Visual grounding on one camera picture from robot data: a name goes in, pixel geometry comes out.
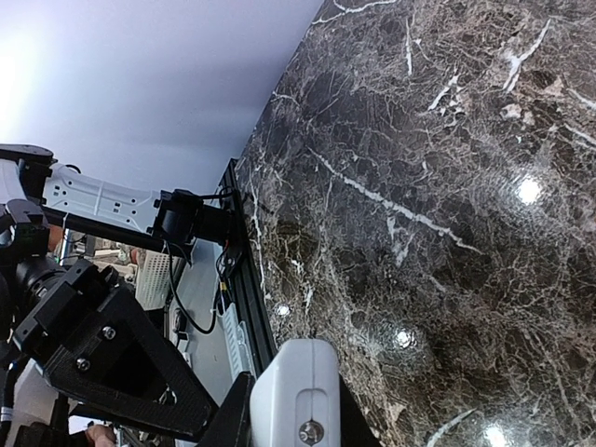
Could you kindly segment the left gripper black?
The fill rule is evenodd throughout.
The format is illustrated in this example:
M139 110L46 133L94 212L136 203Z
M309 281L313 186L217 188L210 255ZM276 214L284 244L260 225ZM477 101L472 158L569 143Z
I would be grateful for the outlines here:
M52 387L122 424L202 437L216 403L112 267L31 258L15 283L15 344Z

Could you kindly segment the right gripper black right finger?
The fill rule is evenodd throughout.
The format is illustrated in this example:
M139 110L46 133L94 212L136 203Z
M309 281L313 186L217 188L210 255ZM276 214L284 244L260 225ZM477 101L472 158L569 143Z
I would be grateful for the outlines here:
M340 377L340 422L342 447L381 446L343 377Z

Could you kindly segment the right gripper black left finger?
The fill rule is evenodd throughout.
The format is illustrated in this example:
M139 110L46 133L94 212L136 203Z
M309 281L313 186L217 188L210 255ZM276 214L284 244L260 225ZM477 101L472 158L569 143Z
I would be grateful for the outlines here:
M254 384L255 378L250 372L237 376L198 447L247 447L251 444L250 400Z

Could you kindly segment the white remote control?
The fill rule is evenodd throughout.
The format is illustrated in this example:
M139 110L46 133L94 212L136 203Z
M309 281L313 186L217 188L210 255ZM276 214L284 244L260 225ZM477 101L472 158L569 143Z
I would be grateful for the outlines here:
M339 446L340 375L332 345L285 342L252 389L250 416L254 446Z

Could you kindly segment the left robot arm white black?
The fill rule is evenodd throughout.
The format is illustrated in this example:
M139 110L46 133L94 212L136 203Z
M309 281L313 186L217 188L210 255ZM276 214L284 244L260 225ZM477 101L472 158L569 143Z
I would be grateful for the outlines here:
M183 256L224 244L234 218L207 196L85 176L47 149L1 148L1 332L63 396L125 426L199 440L218 407L115 270L47 256L52 226Z

